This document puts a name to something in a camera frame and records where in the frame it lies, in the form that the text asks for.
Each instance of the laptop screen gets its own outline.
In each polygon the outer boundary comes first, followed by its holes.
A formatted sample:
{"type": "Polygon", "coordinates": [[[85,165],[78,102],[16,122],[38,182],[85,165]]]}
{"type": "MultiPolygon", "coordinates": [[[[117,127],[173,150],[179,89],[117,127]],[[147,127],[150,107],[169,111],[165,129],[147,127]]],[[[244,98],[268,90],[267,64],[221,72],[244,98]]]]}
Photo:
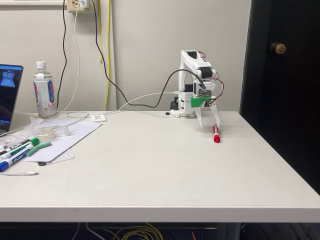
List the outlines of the laptop screen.
{"type": "Polygon", "coordinates": [[[23,67],[0,64],[0,133],[9,130],[23,67]]]}

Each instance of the door knob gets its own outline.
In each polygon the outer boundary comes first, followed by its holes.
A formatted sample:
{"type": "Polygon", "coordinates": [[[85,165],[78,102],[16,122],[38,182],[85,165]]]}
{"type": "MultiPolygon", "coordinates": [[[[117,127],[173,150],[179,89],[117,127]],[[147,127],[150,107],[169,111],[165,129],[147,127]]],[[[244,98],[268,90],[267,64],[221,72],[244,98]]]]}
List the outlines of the door knob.
{"type": "Polygon", "coordinates": [[[272,53],[277,54],[277,55],[282,55],[286,52],[286,45],[279,43],[279,42],[274,42],[270,46],[270,51],[272,53]]]}

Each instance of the water bottle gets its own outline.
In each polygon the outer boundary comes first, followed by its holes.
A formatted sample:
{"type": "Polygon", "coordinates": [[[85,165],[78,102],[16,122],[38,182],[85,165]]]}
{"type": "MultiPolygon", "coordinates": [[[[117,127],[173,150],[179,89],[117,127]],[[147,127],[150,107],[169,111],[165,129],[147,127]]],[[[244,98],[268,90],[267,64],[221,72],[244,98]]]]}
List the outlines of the water bottle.
{"type": "Polygon", "coordinates": [[[36,108],[40,118],[50,118],[57,114],[53,77],[46,70],[45,61],[37,61],[36,68],[33,77],[36,108]]]}

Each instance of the power outlet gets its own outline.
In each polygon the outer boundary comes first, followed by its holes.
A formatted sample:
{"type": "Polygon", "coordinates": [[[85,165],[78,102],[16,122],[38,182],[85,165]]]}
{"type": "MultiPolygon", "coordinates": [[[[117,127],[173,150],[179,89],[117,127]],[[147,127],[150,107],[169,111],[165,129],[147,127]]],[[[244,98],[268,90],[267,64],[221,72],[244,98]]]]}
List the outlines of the power outlet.
{"type": "MultiPolygon", "coordinates": [[[[76,13],[77,12],[77,7],[79,4],[79,1],[80,0],[66,0],[66,8],[68,10],[68,13],[76,13]]],[[[92,4],[91,0],[87,0],[90,7],[88,7],[88,8],[79,7],[78,13],[94,13],[95,9],[98,12],[98,0],[93,0],[93,1],[95,4],[95,8],[94,8],[94,5],[92,4]]]]}

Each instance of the white wall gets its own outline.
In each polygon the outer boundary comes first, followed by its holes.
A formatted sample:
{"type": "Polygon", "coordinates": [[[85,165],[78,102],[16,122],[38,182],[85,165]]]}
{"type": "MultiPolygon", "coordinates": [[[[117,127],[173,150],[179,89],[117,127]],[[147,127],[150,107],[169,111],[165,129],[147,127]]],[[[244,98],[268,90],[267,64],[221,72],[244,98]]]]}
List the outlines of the white wall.
{"type": "MultiPolygon", "coordinates": [[[[180,67],[180,51],[199,50],[225,84],[219,109],[239,110],[251,0],[114,0],[112,4],[116,78],[128,99],[161,92],[168,76],[180,67]]],[[[178,74],[166,91],[177,90],[178,74]]],[[[139,103],[154,105],[158,97],[139,103]]],[[[165,95],[157,109],[168,110],[172,100],[165,95]]],[[[118,106],[125,103],[120,94],[117,101],[118,106]]]]}
{"type": "MultiPolygon", "coordinates": [[[[111,79],[116,76],[116,84],[129,100],[161,92],[169,74],[180,66],[180,50],[200,50],[206,53],[207,60],[225,83],[225,92],[218,101],[219,109],[238,111],[250,4],[251,0],[113,0],[111,24],[115,43],[111,46],[111,79]]],[[[104,13],[105,0],[101,0],[101,8],[104,13]]],[[[59,109],[66,107],[72,97],[78,66],[73,34],[75,15],[66,12],[65,17],[68,67],[59,109]]],[[[102,18],[105,30],[106,15],[102,18]]],[[[36,61],[47,61],[55,77],[55,91],[58,91],[64,66],[62,10],[60,7],[0,7],[0,28],[0,63],[24,66],[16,110],[36,112],[32,84],[36,61]]],[[[103,110],[106,79],[95,45],[94,15],[79,15],[77,29],[83,69],[69,110],[103,110]]],[[[175,75],[166,91],[177,89],[178,75],[175,75]]],[[[116,107],[114,87],[110,95],[108,105],[112,110],[116,107]]],[[[125,101],[119,92],[116,95],[120,107],[125,101]]],[[[173,96],[164,96],[157,110],[168,110],[172,99],[173,96]]],[[[141,102],[153,105],[156,100],[157,97],[152,96],[141,102]]]]}
{"type": "MultiPolygon", "coordinates": [[[[76,87],[78,57],[74,42],[75,15],[65,11],[67,34],[65,41],[68,65],[60,91],[59,109],[64,109],[76,87]]],[[[61,7],[3,7],[0,6],[0,64],[23,65],[24,71],[18,93],[16,111],[37,111],[33,89],[36,61],[46,61],[58,92],[65,58],[62,49],[64,34],[61,7]]],[[[100,53],[95,44],[93,14],[79,14],[77,39],[80,52],[80,81],[70,110],[103,110],[106,78],[100,53]]]]}

